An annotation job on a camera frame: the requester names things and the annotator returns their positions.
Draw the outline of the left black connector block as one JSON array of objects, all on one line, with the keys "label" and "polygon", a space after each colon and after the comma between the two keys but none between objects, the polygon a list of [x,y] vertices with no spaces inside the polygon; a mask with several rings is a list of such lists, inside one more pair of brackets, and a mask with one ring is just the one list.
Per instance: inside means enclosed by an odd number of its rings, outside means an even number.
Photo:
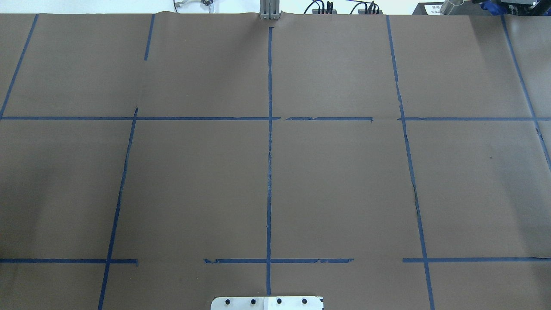
[{"label": "left black connector block", "polygon": [[332,15],[337,14],[337,11],[334,8],[334,2],[330,0],[312,0],[303,14]]}]

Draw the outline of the metal cup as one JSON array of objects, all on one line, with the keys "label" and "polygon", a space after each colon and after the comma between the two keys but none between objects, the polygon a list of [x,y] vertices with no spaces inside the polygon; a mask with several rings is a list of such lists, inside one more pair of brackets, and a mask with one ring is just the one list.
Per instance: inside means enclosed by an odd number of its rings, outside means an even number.
[{"label": "metal cup", "polygon": [[444,0],[440,7],[440,14],[445,16],[459,15],[464,0]]}]

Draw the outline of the aluminium frame post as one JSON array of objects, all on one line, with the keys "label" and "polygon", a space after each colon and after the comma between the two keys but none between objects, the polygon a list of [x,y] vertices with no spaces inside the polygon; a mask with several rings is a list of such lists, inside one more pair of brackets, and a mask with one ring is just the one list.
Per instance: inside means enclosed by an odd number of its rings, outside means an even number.
[{"label": "aluminium frame post", "polygon": [[281,17],[280,0],[260,0],[260,20],[278,20]]}]

